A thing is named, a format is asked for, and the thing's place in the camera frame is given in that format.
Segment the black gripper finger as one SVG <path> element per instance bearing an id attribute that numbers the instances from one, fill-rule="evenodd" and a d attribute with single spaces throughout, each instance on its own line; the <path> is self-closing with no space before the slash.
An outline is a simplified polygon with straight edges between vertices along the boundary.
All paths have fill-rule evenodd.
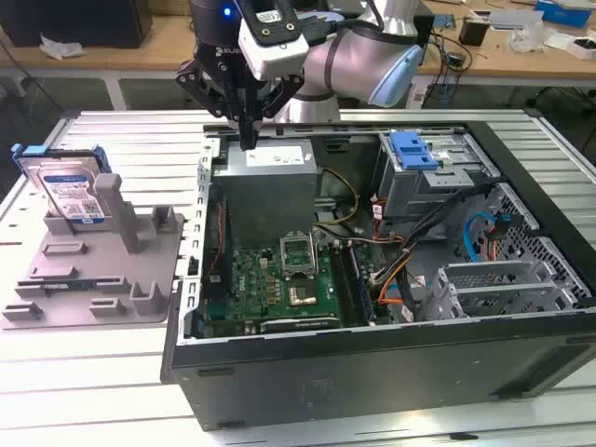
<path id="1" fill-rule="evenodd" d="M 273 118 L 304 84 L 303 74 L 289 74 L 279 80 L 255 81 L 249 93 L 249 149 L 254 149 L 264 118 Z"/>
<path id="2" fill-rule="evenodd" d="M 206 73 L 198 61 L 186 61 L 179 68 L 175 80 L 213 116 L 225 117 L 228 126 L 237 131 L 241 149 L 249 150 L 250 123 L 231 65 L 216 62 L 214 74 L 205 79 Z"/>

